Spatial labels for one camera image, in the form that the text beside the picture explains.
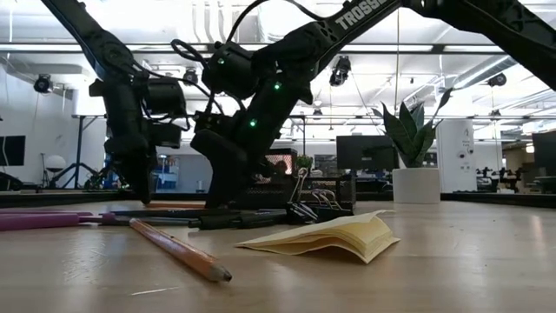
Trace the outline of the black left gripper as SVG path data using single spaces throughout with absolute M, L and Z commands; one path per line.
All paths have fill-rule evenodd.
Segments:
M 105 107 L 110 137 L 104 148 L 115 159 L 119 176 L 148 204 L 151 163 L 140 105 L 135 99 L 106 99 Z

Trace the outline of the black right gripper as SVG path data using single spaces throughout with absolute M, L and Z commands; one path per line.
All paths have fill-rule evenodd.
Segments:
M 255 93 L 236 134 L 214 130 L 195 133 L 191 147 L 212 168 L 206 207 L 220 208 L 234 201 L 261 174 L 261 160 L 299 100 L 311 103 L 310 82 L 266 82 Z

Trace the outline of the orange pencil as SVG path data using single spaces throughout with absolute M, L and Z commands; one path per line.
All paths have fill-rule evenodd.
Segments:
M 182 242 L 137 218 L 132 218 L 129 226 L 210 282 L 231 281 L 231 273 L 207 252 Z
M 202 203 L 152 202 L 144 205 L 149 210 L 204 210 Z

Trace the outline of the thin black pen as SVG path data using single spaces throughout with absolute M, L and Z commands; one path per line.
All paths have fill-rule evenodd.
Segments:
M 237 216 L 241 212 L 228 209 L 210 210 L 117 210 L 111 211 L 115 216 L 130 217 L 168 217 L 168 218 L 199 218 L 204 216 Z

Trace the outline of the black marker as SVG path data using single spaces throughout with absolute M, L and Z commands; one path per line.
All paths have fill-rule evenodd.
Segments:
M 264 211 L 240 215 L 235 227 L 239 229 L 253 229 L 276 224 L 290 224 L 292 222 L 292 217 L 286 211 Z
M 201 216 L 189 222 L 190 228 L 220 230 L 228 228 L 247 229 L 260 224 L 261 220 L 241 216 Z

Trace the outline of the purple scissors with teal blades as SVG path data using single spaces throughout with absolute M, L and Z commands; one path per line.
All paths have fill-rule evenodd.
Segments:
M 117 216 L 104 213 L 94 216 L 90 213 L 2 213 L 0 214 L 0 231 L 33 230 L 47 228 L 73 227 L 84 223 L 105 226 L 128 226 L 131 216 Z

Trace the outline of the yellow sticky note pad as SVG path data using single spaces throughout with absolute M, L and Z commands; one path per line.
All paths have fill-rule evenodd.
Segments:
M 400 241 L 379 218 L 379 214 L 383 213 L 392 211 L 377 210 L 356 216 L 338 217 L 328 222 L 237 243 L 235 247 L 289 256 L 337 247 L 353 253 L 362 262 L 369 264 L 382 251 Z

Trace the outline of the black tripod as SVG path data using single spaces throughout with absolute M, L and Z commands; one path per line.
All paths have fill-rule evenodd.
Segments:
M 76 145 L 76 160 L 71 165 L 62 169 L 58 174 L 54 175 L 50 182 L 48 183 L 48 187 L 50 189 L 57 189 L 57 182 L 69 173 L 71 170 L 73 171 L 73 175 L 68 179 L 68 181 L 61 186 L 61 189 L 65 189 L 73 183 L 73 188 L 79 188 L 79 178 L 80 178 L 80 170 L 84 168 L 88 170 L 90 173 L 94 171 L 85 163 L 82 162 L 82 146 L 83 146 L 83 132 L 93 123 L 95 122 L 99 116 L 95 115 L 74 115 L 74 118 L 79 120 L 78 123 L 78 135 L 77 135 L 77 145 Z

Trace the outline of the white globe lamp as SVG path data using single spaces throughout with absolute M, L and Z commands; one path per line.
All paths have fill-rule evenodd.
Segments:
M 47 156 L 44 159 L 44 168 L 51 173 L 58 173 L 66 168 L 66 161 L 62 156 Z

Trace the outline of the black computer monitor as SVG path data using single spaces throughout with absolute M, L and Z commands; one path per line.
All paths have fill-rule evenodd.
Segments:
M 338 136 L 336 156 L 339 170 L 393 170 L 399 162 L 387 136 Z

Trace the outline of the green plant in white pot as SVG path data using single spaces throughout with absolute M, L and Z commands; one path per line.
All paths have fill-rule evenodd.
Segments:
M 434 143 L 439 126 L 433 119 L 425 119 L 420 104 L 409 110 L 403 103 L 397 116 L 386 107 L 373 110 L 383 121 L 385 134 L 393 142 L 404 167 L 392 171 L 393 197 L 396 203 L 436 204 L 440 202 L 440 173 L 423 165 L 425 155 Z

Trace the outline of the white column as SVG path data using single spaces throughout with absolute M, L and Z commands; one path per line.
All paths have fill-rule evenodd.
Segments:
M 436 146 L 441 192 L 476 190 L 472 121 L 442 121 L 436 129 Z

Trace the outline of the dark large screen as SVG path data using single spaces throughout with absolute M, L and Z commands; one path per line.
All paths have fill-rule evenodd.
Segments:
M 533 133 L 534 162 L 546 176 L 556 176 L 556 130 Z

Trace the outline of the black wall screen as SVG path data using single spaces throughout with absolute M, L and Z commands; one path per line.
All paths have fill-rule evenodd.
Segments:
M 0 166 L 24 166 L 26 136 L 0 137 Z

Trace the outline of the black aluminium table frame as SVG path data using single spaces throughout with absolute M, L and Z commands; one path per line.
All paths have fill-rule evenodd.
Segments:
M 289 199 L 288 196 L 246 195 L 235 204 L 241 208 L 280 208 Z M 442 201 L 507 204 L 536 208 L 556 209 L 556 195 L 541 194 L 494 194 L 494 193 L 442 193 Z M 17 207 L 56 206 L 76 203 L 97 203 L 110 201 L 137 200 L 137 196 L 128 191 L 99 191 L 72 193 L 4 193 L 0 192 L 0 209 Z

